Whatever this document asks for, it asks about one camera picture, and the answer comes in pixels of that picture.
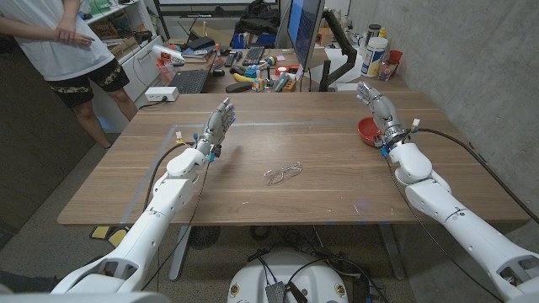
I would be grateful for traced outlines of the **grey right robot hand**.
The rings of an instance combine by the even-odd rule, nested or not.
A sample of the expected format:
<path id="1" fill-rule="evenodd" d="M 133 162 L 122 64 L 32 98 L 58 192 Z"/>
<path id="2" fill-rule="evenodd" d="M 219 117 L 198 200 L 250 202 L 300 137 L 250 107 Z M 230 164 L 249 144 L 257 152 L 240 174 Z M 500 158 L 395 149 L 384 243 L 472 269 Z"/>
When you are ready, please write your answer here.
<path id="1" fill-rule="evenodd" d="M 388 150 L 393 149 L 407 136 L 393 103 L 368 82 L 358 82 L 357 90 L 359 92 L 357 98 L 369 106 L 376 127 L 384 135 L 384 146 Z"/>

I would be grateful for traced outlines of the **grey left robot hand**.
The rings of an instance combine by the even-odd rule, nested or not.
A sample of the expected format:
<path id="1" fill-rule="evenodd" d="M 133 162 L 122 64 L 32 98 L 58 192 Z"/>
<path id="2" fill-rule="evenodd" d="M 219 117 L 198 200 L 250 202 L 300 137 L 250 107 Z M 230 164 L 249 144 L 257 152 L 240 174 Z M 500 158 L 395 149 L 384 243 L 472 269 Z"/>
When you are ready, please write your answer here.
<path id="1" fill-rule="evenodd" d="M 196 140 L 195 149 L 205 156 L 219 157 L 221 155 L 221 143 L 229 127 L 236 120 L 234 105 L 230 98 L 225 98 L 204 124 L 201 134 Z"/>

